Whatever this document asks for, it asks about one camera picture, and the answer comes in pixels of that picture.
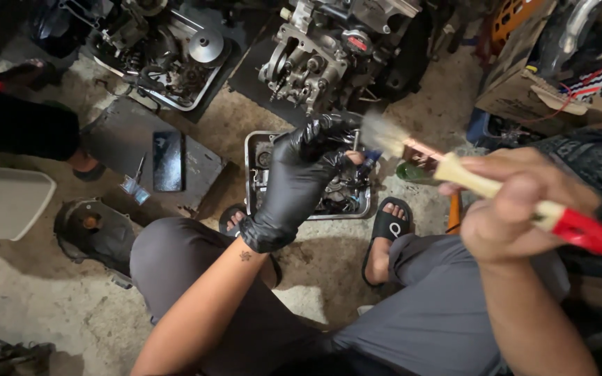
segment gloved hand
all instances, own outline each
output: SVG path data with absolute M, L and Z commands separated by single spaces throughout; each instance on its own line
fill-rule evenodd
M 273 141 L 262 207 L 240 222 L 241 237 L 253 251 L 273 252 L 294 241 L 327 184 L 352 163 L 345 151 L 360 124 L 358 115 L 322 115 Z

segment gray pants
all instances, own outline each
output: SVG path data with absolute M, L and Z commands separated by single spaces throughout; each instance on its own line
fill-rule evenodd
M 141 232 L 131 273 L 153 324 L 232 241 L 192 219 L 160 219 Z M 500 354 L 478 267 L 459 237 L 404 235 L 389 260 L 391 282 L 405 288 L 344 329 L 324 334 L 302 324 L 257 278 L 201 370 L 268 375 L 291 361 L 351 348 L 402 373 L 493 374 Z M 533 264 L 550 291 L 564 297 L 569 283 L 558 255 L 547 253 Z

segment smartphone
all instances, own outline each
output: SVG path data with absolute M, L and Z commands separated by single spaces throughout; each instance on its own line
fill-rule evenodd
M 179 131 L 153 132 L 153 191 L 184 190 L 183 139 Z

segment motorcycle engine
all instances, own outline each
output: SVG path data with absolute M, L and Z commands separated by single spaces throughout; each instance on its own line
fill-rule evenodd
M 410 24 L 419 0 L 290 0 L 288 21 L 258 78 L 273 90 L 271 100 L 289 100 L 307 115 L 334 108 L 353 110 L 376 102 L 367 86 L 387 65 Z

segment wooden brush handle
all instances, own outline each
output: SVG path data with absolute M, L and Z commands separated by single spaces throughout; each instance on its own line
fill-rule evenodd
M 453 152 L 445 154 L 445 157 L 438 163 L 433 178 L 459 184 L 488 199 L 496 196 L 503 185 L 495 180 L 475 175 L 465 169 L 459 157 Z M 556 202 L 540 201 L 536 206 L 536 215 L 531 221 L 545 231 L 552 231 L 556 222 L 563 216 L 565 209 L 564 205 Z

